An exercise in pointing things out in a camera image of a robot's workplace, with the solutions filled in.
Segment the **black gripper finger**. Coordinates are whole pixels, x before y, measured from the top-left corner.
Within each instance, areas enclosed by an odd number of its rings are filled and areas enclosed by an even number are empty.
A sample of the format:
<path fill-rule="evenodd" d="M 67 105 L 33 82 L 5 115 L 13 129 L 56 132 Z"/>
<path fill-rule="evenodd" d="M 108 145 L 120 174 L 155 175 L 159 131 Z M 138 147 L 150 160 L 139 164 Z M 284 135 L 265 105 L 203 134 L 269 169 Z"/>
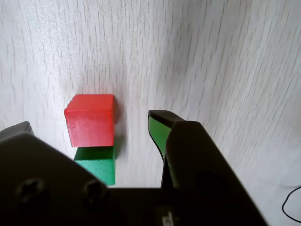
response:
<path fill-rule="evenodd" d="M 180 224 L 264 226 L 266 221 L 200 122 L 149 110 L 148 131 L 164 161 L 162 187 L 177 189 Z"/>
<path fill-rule="evenodd" d="M 0 133 L 3 226 L 120 226 L 106 185 L 37 138 L 29 122 Z"/>

